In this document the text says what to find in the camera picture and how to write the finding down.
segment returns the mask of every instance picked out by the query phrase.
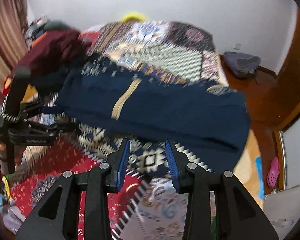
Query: navy blue garment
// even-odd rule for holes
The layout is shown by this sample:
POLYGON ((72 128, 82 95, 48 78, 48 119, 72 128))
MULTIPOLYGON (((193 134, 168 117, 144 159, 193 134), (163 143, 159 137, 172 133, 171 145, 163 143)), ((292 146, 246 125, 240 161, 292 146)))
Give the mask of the navy blue garment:
POLYGON ((165 85, 109 59, 92 57, 72 69, 56 106, 67 116, 109 133, 128 133, 153 141, 173 139, 200 156, 213 171, 233 170, 249 133, 250 119, 241 93, 206 92, 215 82, 165 85), (111 118, 122 95, 139 80, 124 102, 118 120, 111 118))

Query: yellow strap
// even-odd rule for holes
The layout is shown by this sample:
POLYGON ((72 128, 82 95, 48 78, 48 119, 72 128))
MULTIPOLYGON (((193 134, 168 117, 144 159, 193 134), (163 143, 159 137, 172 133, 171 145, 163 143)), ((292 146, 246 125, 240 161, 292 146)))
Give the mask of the yellow strap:
POLYGON ((127 89, 126 92, 123 93, 123 95, 119 98, 119 100, 115 103, 113 109, 111 118, 112 119, 119 119, 123 104, 127 101, 127 99, 132 95, 132 93, 136 90, 138 85, 141 83, 142 79, 137 78, 134 81, 132 81, 131 85, 127 89))

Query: striped curtain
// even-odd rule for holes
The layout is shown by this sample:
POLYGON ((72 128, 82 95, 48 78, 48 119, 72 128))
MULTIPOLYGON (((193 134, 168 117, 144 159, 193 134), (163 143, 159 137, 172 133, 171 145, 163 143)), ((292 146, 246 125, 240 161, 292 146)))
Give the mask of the striped curtain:
POLYGON ((0 104, 3 102, 3 82, 16 63, 27 53, 24 33, 26 0, 0 0, 0 104))

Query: red cloth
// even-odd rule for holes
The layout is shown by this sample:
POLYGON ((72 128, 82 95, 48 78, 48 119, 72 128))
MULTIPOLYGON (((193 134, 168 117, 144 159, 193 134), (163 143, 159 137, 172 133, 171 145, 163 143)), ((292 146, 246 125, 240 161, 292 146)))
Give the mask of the red cloth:
POLYGON ((74 59, 91 45, 78 40, 79 35, 76 30, 47 32, 42 40, 17 63, 10 77, 20 66, 29 67, 32 76, 39 76, 50 73, 66 61, 74 59))
MULTIPOLYGON (((84 155, 71 143, 58 138, 43 157, 33 166, 30 175, 10 190, 17 207, 27 217, 37 201, 47 192, 53 182, 64 171, 73 171, 75 174, 90 171, 98 165, 95 161, 84 155)), ((130 173, 126 175, 124 184, 118 194, 108 194, 108 209, 111 229, 116 229, 123 211, 127 210, 130 200, 135 197, 138 187, 142 185, 143 178, 130 173)), ((82 192, 80 201, 78 240, 84 235, 84 204, 85 192, 82 192)))

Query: patchwork bedspread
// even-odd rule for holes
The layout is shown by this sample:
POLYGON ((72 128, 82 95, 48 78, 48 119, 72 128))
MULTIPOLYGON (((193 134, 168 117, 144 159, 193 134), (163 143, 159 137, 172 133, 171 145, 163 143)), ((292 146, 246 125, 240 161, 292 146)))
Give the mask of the patchwork bedspread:
MULTIPOLYGON (((193 25, 178 22, 127 22, 93 26, 82 32, 82 40, 92 41, 88 53, 98 52, 122 67, 137 70, 149 67, 150 74, 162 82, 197 82, 214 80, 222 86, 227 82, 220 65, 212 35, 193 25)), ((54 121, 51 115, 43 115, 40 122, 54 121)), ((80 125, 78 138, 59 138, 53 147, 28 147, 22 165, 8 179, 11 188, 1 185, 0 199, 10 205, 0 208, 0 221, 16 232, 25 217, 41 199, 58 176, 66 171, 89 171, 106 159, 120 145, 122 137, 106 138, 99 127, 80 125)), ((109 218, 114 239, 181 239, 185 223, 187 195, 179 195, 172 187, 169 175, 151 178, 152 169, 165 165, 164 145, 131 137, 132 154, 123 189, 119 194, 108 195, 109 218), (156 163, 147 167, 145 158, 155 156, 156 163)), ((209 163, 198 159, 196 153, 177 145, 206 170, 209 163)), ((234 173, 244 184, 256 202, 263 207, 262 166, 258 143, 250 130, 246 147, 234 168, 234 173)), ((211 199, 212 233, 215 232, 214 195, 211 199)), ((84 194, 80 205, 78 239, 83 239, 84 194)))

